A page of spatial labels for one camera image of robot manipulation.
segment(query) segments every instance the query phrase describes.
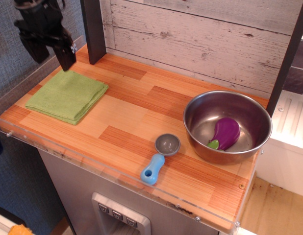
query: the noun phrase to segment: white control panel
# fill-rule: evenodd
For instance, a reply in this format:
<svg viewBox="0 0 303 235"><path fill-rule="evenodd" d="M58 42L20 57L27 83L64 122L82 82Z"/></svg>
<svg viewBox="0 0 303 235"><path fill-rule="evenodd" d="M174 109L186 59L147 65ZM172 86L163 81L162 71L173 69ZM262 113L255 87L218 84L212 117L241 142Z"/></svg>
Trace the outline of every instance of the white control panel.
<svg viewBox="0 0 303 235"><path fill-rule="evenodd" d="M132 230L137 230L137 234L152 234L150 220L124 205L121 205L97 192L93 193L92 203L102 235L117 234L116 229L121 227L118 225L118 222L127 224L132 228Z"/></svg>

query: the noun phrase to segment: metal bowl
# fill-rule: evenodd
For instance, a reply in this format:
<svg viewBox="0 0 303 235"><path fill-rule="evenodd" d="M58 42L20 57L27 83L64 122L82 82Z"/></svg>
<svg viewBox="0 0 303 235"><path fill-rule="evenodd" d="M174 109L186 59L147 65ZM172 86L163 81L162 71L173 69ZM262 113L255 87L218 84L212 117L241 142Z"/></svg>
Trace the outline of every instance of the metal bowl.
<svg viewBox="0 0 303 235"><path fill-rule="evenodd" d="M240 125L238 141L226 151L207 147L214 136L216 122L226 117ZM195 152L204 160L221 165L241 163L253 156L272 132L271 118L261 104L246 95L228 91L196 96L185 107L183 121Z"/></svg>

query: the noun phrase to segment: wooden countertop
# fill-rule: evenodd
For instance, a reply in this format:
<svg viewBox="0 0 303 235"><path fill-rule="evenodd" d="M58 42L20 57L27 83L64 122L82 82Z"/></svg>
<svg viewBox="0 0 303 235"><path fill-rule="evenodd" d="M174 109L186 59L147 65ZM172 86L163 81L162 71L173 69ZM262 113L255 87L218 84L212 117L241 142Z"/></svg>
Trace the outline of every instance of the wooden countertop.
<svg viewBox="0 0 303 235"><path fill-rule="evenodd" d="M0 127L187 216L200 216L203 223L220 231L231 231L257 155L229 166L205 162L190 146L182 120L194 96L226 89L111 54L90 65L86 46L76 56L71 70L109 85L78 125L25 108L58 68L0 116ZM265 99L250 97L267 105ZM140 173L156 153L154 141L164 133L178 136L181 148L166 157L151 187L140 181Z"/></svg>

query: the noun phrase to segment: purple eggplant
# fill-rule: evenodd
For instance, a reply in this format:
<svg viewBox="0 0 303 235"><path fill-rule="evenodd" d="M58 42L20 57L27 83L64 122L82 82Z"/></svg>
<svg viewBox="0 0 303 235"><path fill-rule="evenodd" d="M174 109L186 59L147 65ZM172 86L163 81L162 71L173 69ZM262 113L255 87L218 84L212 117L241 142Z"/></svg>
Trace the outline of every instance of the purple eggplant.
<svg viewBox="0 0 303 235"><path fill-rule="evenodd" d="M216 122L215 135L207 146L218 150L227 150L237 142L239 137L239 124L229 117L224 117Z"/></svg>

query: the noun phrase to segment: green cloth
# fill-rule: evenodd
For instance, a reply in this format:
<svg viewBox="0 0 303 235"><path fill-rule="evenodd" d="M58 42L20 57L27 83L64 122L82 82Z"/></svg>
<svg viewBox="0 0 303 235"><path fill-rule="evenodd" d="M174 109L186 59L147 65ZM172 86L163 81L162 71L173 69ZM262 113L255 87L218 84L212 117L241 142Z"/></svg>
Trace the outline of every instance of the green cloth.
<svg viewBox="0 0 303 235"><path fill-rule="evenodd" d="M76 125L107 89L108 85L102 82L62 70L25 107Z"/></svg>

